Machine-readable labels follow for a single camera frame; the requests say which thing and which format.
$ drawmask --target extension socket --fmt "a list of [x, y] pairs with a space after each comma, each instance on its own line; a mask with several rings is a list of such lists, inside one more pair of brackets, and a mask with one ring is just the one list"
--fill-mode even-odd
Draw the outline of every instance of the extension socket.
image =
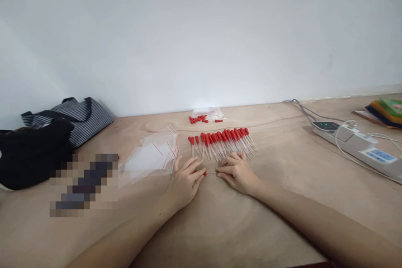
[[[338, 131], [340, 131], [338, 136], [343, 132], [342, 137], [348, 137], [347, 139], [344, 139], [344, 141], [337, 137], [338, 145], [342, 150], [363, 161], [384, 175], [402, 182], [402, 157], [396, 158], [375, 148], [374, 145], [378, 141], [371, 138], [371, 135], [360, 133], [356, 128], [350, 129], [347, 125], [343, 125]], [[336, 132], [325, 132], [318, 128], [314, 128], [313, 132], [336, 145]]]

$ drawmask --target left hand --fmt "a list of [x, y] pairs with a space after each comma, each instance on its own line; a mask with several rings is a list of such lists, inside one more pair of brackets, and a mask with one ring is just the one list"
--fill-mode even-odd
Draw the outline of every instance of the left hand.
[[179, 163], [182, 156], [179, 156], [174, 165], [174, 174], [170, 181], [169, 187], [165, 193], [165, 197], [177, 210], [182, 209], [191, 202], [197, 193], [198, 187], [204, 176], [205, 168], [194, 173], [194, 171], [202, 164], [197, 161], [198, 157], [187, 160], [181, 168]]

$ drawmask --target striped bag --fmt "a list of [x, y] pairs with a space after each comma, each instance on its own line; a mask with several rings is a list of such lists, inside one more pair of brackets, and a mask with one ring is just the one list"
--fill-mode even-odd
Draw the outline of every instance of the striped bag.
[[113, 122], [113, 117], [91, 97], [81, 103], [75, 98], [66, 98], [51, 110], [36, 114], [28, 111], [21, 114], [21, 117], [26, 126], [36, 129], [48, 125], [53, 119], [67, 120], [74, 126], [70, 136], [74, 148], [78, 148]]

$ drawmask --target bag handle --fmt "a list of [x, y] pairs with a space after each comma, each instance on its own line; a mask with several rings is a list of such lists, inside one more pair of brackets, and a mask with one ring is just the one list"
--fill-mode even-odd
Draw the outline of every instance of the bag handle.
[[90, 97], [88, 97], [88, 98], [85, 98], [85, 102], [87, 103], [87, 107], [88, 107], [89, 111], [88, 111], [86, 118], [83, 121], [75, 119], [74, 117], [68, 116], [66, 114], [51, 111], [51, 110], [45, 110], [45, 111], [39, 112], [34, 115], [50, 117], [53, 119], [65, 119], [67, 121], [72, 121], [72, 122], [86, 122], [91, 118], [91, 115], [92, 115], [92, 100]]

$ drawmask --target hand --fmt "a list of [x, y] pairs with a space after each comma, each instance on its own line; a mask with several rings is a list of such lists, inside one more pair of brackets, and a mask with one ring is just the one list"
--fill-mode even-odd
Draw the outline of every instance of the hand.
[[261, 180], [247, 164], [245, 153], [230, 153], [222, 160], [222, 167], [216, 169], [217, 176], [226, 180], [235, 190], [254, 195]]
[[194, 198], [198, 187], [204, 176], [205, 168], [194, 173], [202, 161], [197, 161], [198, 157], [191, 158], [179, 168], [182, 156], [179, 156], [174, 165], [174, 174], [167, 188], [165, 196], [168, 202], [173, 202], [177, 210], [182, 209]]

